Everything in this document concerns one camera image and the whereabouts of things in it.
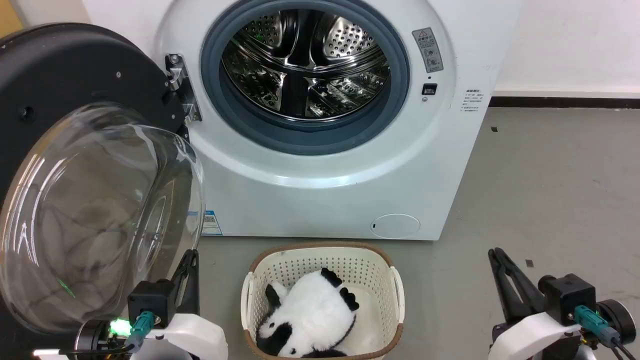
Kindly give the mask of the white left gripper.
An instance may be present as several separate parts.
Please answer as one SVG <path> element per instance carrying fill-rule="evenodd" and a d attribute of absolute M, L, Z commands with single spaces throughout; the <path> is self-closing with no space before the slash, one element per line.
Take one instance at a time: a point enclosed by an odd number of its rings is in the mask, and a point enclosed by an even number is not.
<path fill-rule="evenodd" d="M 153 329 L 135 360 L 228 360 L 229 347 L 221 326 L 199 316 L 201 288 L 199 253 L 187 249 L 174 271 L 170 299 L 173 316 L 166 328 Z"/>

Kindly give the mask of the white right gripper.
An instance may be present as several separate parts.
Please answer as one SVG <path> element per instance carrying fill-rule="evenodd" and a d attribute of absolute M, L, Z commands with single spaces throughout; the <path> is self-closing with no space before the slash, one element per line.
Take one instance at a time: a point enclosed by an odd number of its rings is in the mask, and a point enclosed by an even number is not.
<path fill-rule="evenodd" d="M 544 312 L 545 298 L 502 248 L 487 253 L 505 322 L 489 349 L 490 360 L 594 360 L 583 342 L 583 326 L 599 326 L 598 311 L 579 311 L 578 321 L 569 314 L 563 324 Z"/>

